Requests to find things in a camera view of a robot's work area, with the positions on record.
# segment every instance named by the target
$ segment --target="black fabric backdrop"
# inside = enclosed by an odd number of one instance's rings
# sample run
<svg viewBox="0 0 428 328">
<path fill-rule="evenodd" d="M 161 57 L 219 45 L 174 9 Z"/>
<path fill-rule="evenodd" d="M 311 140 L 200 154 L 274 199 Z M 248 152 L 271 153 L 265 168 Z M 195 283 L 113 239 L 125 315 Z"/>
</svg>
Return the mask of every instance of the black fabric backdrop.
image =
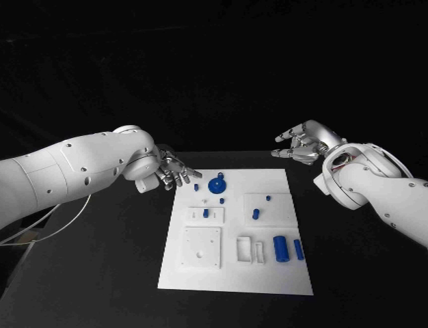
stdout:
<svg viewBox="0 0 428 328">
<path fill-rule="evenodd" d="M 125 124 L 272 150 L 310 119 L 428 180 L 428 2 L 0 1 L 0 160 Z"/>
</svg>

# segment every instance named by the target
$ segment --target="robotic hand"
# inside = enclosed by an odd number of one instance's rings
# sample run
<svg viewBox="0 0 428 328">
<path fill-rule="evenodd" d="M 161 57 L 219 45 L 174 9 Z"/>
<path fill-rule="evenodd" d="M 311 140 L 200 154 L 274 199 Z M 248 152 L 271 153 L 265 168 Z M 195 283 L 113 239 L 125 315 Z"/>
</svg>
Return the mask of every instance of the robotic hand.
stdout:
<svg viewBox="0 0 428 328">
<path fill-rule="evenodd" d="M 272 156 L 311 165 L 324 155 L 323 173 L 314 179 L 324 194 L 352 210 L 369 202 L 380 219 L 428 247 L 428 181 L 414 178 L 386 150 L 370 143 L 347 143 L 313 120 L 287 130 L 275 140 L 285 139 L 293 139 L 291 148 L 274 150 Z"/>
<path fill-rule="evenodd" d="M 150 134 L 127 125 L 114 132 L 84 135 L 32 154 L 0 161 L 0 229 L 51 206 L 110 187 L 117 177 L 136 181 L 140 193 L 164 182 L 182 187 L 189 176 L 202 178 L 174 153 L 160 149 Z"/>
</svg>

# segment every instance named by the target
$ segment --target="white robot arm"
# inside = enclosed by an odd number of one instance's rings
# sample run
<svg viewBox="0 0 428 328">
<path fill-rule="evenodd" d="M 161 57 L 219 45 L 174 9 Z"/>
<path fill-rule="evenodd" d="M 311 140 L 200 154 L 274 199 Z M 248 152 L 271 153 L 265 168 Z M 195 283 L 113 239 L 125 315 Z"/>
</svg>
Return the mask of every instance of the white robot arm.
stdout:
<svg viewBox="0 0 428 328">
<path fill-rule="evenodd" d="M 157 178 L 166 190 L 173 183 L 183 185 L 180 176 L 186 183 L 189 176 L 202 178 L 134 125 L 75 137 L 0 161 L 0 229 L 39 210 L 94 194 L 120 175 L 136 181 L 140 193 L 159 186 Z"/>
<path fill-rule="evenodd" d="M 428 247 L 428 181 L 408 178 L 373 144 L 347 143 L 320 123 L 310 120 L 284 132 L 277 142 L 293 139 L 275 157 L 311 165 L 324 155 L 323 173 L 314 183 L 326 195 L 352 210 L 370 202 L 380 219 Z"/>
</svg>

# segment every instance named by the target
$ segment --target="black table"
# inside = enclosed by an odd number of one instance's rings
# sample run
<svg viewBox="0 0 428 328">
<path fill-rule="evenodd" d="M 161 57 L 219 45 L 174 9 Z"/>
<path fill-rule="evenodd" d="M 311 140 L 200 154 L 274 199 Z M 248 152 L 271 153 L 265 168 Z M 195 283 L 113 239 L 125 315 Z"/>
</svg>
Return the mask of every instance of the black table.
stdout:
<svg viewBox="0 0 428 328">
<path fill-rule="evenodd" d="M 196 169 L 285 169 L 314 296 L 159 290 L 174 190 L 138 194 L 118 178 L 92 195 L 71 227 L 36 243 L 0 302 L 0 327 L 428 324 L 426 250 L 379 220 L 370 205 L 352 211 L 321 193 L 313 179 L 323 161 L 308 167 L 270 151 L 179 156 Z M 61 206 L 48 234 L 85 200 Z"/>
</svg>

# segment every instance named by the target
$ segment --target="small blue part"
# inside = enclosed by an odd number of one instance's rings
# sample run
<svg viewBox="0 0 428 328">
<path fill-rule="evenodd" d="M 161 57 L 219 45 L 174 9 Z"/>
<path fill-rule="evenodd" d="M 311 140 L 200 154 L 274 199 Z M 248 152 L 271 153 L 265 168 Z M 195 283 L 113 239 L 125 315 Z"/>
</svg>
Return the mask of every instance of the small blue part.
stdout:
<svg viewBox="0 0 428 328">
<path fill-rule="evenodd" d="M 298 239 L 295 239 L 295 255 L 298 256 L 298 260 L 304 260 L 301 242 Z"/>
<path fill-rule="evenodd" d="M 261 210 L 257 208 L 257 209 L 254 209 L 252 219 L 257 220 L 259 215 L 261 215 Z"/>
<path fill-rule="evenodd" d="M 223 174 L 221 172 L 218 177 L 209 181 L 208 188 L 212 193 L 222 193 L 226 190 L 226 182 L 223 181 Z"/>
<path fill-rule="evenodd" d="M 274 237 L 274 245 L 275 245 L 277 262 L 288 262 L 290 255 L 288 255 L 288 247 L 285 246 L 284 236 Z"/>
</svg>

